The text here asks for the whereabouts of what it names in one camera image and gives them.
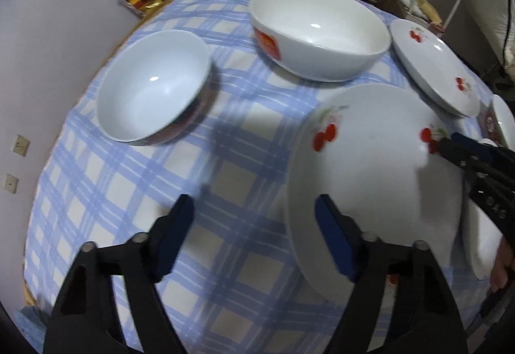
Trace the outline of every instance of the screw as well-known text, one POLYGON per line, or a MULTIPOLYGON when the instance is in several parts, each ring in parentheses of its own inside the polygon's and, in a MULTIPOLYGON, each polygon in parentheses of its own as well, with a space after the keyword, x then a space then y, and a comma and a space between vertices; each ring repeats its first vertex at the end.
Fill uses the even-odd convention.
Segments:
POLYGON ((89 251, 91 251, 92 249, 96 248, 96 244, 94 242, 85 242, 82 244, 82 246, 80 247, 80 250, 85 252, 85 253, 88 253, 89 251))
POLYGON ((361 234, 361 239, 367 242, 375 242, 378 240, 378 236, 372 232, 363 232, 361 234))
POLYGON ((140 244, 141 242, 145 242, 148 239, 147 232, 138 232, 136 235, 132 237, 132 241, 140 244))
POLYGON ((426 241, 415 241, 415 246, 421 251, 427 251, 429 249, 429 243, 426 241))

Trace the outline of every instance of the blue gripper pad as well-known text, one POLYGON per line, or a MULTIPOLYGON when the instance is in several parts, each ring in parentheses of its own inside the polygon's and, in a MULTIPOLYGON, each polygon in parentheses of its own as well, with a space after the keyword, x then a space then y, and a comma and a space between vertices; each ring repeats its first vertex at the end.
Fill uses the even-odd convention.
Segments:
POLYGON ((361 274, 357 260, 361 248, 360 228, 352 218, 340 213, 327 194, 315 201, 315 219, 339 273, 355 282, 361 274))

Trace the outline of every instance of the blue and white checkered tablecloth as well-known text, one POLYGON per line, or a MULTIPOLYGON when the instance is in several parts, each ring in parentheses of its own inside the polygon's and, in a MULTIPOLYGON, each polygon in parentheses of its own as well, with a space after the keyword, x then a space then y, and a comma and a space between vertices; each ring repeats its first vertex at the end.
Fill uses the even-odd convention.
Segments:
MULTIPOLYGON (((181 140, 137 148, 102 136, 95 99, 105 69, 70 111, 41 174, 27 234, 24 276, 39 300, 54 303, 83 242, 124 242, 187 193, 196 198, 196 219, 173 272, 157 285, 186 349, 312 353, 326 345, 343 308, 299 272, 277 208, 295 134, 321 99, 350 85, 382 82, 427 99, 392 52, 344 86, 292 76, 258 49, 248 3, 175 0, 127 41, 183 29, 209 44, 211 103, 181 140)), ((386 24, 395 19, 368 7, 386 24)), ((491 93, 475 79, 488 103, 491 93)), ((449 127, 480 134, 476 120, 436 110, 449 127)), ((445 274, 467 322, 488 283, 468 269, 459 240, 455 252, 445 274)), ((114 282, 127 341, 138 347, 122 280, 114 282)), ((386 328, 383 313, 376 336, 386 328)))

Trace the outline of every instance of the bowl rim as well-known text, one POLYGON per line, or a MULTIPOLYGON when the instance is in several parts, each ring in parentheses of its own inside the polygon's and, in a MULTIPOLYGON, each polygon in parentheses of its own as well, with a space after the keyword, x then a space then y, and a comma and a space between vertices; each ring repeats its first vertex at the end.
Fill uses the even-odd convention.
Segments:
POLYGON ((173 123, 182 113, 184 113, 184 110, 186 110, 187 107, 195 100, 195 98, 197 98, 197 96, 199 95, 200 91, 205 86, 205 83, 207 82, 207 80, 209 78, 209 74, 211 72, 212 64, 213 64, 213 60, 212 60, 211 51, 209 49, 208 44, 199 35, 197 35, 195 33, 192 33, 191 31, 178 30, 178 29, 159 30, 159 31, 156 31, 155 33, 150 33, 148 35, 145 35, 144 37, 141 37, 141 38, 137 39, 135 42, 133 42, 132 44, 129 44, 127 47, 122 49, 122 51, 120 51, 119 54, 117 54, 112 60, 110 60, 110 62, 108 62, 108 64, 105 65, 105 67, 104 67, 104 70, 106 70, 106 72, 104 73, 104 77, 103 77, 103 79, 102 79, 102 81, 101 81, 101 83, 100 83, 100 85, 98 87, 97 97, 96 97, 96 100, 95 100, 95 104, 96 104, 95 111, 96 111, 96 116, 97 116, 97 120, 98 120, 98 128, 99 128, 99 130, 105 136, 107 136, 109 139, 112 139, 112 140, 117 141, 119 143, 126 143, 126 144, 130 144, 130 143, 135 142, 135 141, 144 140, 144 139, 149 138, 150 136, 153 136, 154 134, 160 132, 165 127, 167 127, 171 123, 173 123), (208 62, 207 62, 207 66, 205 68, 204 76, 203 76, 202 80, 199 82, 199 85, 198 85, 197 89, 195 90, 195 93, 192 94, 191 99, 185 104, 184 108, 180 111, 179 114, 177 114, 177 116, 175 116, 174 118, 169 120, 165 125, 161 126, 160 128, 158 128, 155 131, 152 131, 152 132, 150 132, 148 134, 145 134, 144 136, 136 136, 136 137, 134 137, 132 139, 128 139, 128 140, 121 140, 121 139, 114 138, 112 135, 108 134, 105 131, 105 129, 102 127, 102 125, 100 123, 100 117, 98 116, 98 100, 100 98, 100 94, 102 92, 102 88, 104 87, 104 83, 105 83, 105 81, 106 81, 106 79, 108 77, 109 70, 111 69, 111 66, 117 60, 121 59, 136 44, 142 42, 143 40, 145 40, 147 38, 150 38, 150 37, 153 37, 153 36, 157 36, 157 35, 162 35, 163 33, 167 33, 167 32, 180 32, 181 35, 184 34, 184 33, 187 33, 186 35, 193 36, 194 38, 200 40, 200 42, 203 44, 204 51, 206 52, 206 54, 208 56, 208 62))
MULTIPOLYGON (((257 17, 256 13, 254 12, 254 9, 253 9, 253 4, 254 4, 254 1, 255 0, 250 0, 249 2, 249 14, 252 18, 254 18, 259 24, 261 25, 264 25, 266 26, 267 28, 270 27, 270 25, 268 24, 265 24, 260 18, 257 17)), ((388 42, 387 42, 387 46, 384 47, 383 49, 381 49, 380 51, 378 52, 374 52, 374 53, 357 53, 357 52, 351 52, 351 51, 345 51, 345 50, 338 50, 338 49, 332 49, 330 47, 326 47, 326 46, 320 46, 319 44, 314 44, 314 43, 309 43, 309 42, 306 42, 304 40, 301 40, 297 37, 293 37, 287 33, 285 33, 284 31, 281 31, 281 30, 277 30, 277 29, 272 29, 272 31, 275 31, 277 33, 280 33, 281 35, 291 39, 291 40, 295 40, 297 42, 301 42, 303 44, 309 44, 310 46, 314 46, 314 47, 317 47, 319 49, 323 49, 323 50, 328 50, 328 51, 331 51, 331 52, 337 52, 337 53, 346 53, 346 54, 352 54, 354 56, 376 56, 378 54, 383 54, 385 53, 391 46, 391 34, 390 34, 390 30, 388 30, 388 27, 386 26, 386 24, 384 23, 384 21, 382 21, 377 15, 375 15, 375 13, 373 11, 370 11, 366 6, 364 6, 362 3, 360 3, 358 0, 352 0, 354 1, 357 5, 359 6, 362 6, 367 12, 369 12, 372 16, 374 16, 374 18, 377 19, 377 21, 379 21, 384 29, 385 29, 385 33, 387 34, 388 36, 388 42)))

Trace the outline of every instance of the black cable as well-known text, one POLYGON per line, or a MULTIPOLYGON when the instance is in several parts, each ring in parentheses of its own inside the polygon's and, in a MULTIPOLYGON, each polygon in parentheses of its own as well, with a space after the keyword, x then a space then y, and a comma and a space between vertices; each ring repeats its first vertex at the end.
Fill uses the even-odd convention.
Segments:
POLYGON ((506 36, 504 37, 503 44, 503 70, 506 67, 506 46, 508 45, 508 38, 511 32, 511 0, 508 0, 508 24, 506 24, 506 36))

